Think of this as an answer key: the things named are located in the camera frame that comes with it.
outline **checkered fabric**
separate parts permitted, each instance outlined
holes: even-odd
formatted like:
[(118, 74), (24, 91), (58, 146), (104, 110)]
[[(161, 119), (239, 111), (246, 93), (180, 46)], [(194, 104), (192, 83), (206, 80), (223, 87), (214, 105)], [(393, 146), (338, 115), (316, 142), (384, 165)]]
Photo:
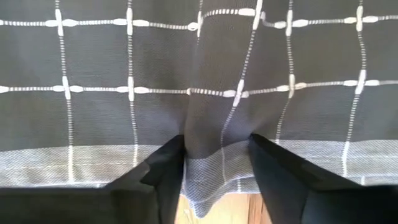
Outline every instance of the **checkered fabric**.
[(396, 0), (2, 0), (0, 185), (99, 187), (177, 134), (199, 217), (255, 132), (398, 183)]

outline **gray fabric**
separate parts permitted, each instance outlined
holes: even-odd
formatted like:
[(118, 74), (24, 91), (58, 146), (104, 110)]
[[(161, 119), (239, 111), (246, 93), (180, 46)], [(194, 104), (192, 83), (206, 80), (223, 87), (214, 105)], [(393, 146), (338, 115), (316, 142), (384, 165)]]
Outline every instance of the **gray fabric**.
[(177, 134), (202, 217), (255, 132), (397, 183), (394, 0), (3, 0), (0, 185), (99, 187)]

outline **wooden floor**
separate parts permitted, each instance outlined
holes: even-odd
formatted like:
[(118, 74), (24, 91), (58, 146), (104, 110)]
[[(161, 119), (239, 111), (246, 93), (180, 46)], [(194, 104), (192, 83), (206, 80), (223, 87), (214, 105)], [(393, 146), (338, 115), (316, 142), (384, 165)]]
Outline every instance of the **wooden floor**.
[(202, 219), (195, 218), (188, 200), (181, 196), (176, 224), (271, 224), (261, 195), (229, 194), (218, 201)]

